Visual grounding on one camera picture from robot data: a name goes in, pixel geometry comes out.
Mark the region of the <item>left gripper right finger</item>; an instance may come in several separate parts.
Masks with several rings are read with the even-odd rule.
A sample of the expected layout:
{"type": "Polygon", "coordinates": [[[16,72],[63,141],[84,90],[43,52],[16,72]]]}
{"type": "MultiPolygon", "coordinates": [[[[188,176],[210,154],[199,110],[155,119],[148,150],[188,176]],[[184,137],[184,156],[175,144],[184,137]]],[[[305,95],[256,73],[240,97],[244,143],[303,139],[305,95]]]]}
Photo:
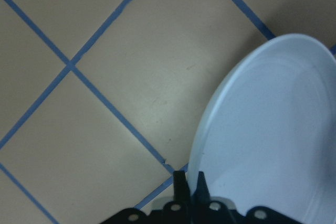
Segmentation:
{"type": "Polygon", "coordinates": [[[224,203],[211,199],[203,172],[198,172],[193,193],[193,223],[236,223],[224,203]]]}

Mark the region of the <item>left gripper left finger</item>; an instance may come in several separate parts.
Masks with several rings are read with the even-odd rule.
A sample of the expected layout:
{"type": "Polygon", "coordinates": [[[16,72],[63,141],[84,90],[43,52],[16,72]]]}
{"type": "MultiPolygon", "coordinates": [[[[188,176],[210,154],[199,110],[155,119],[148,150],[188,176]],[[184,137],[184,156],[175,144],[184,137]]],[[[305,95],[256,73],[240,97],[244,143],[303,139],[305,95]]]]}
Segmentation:
{"type": "Polygon", "coordinates": [[[191,193],[184,171],[174,171],[173,190],[173,199],[163,206],[163,223],[192,223],[191,193]]]}

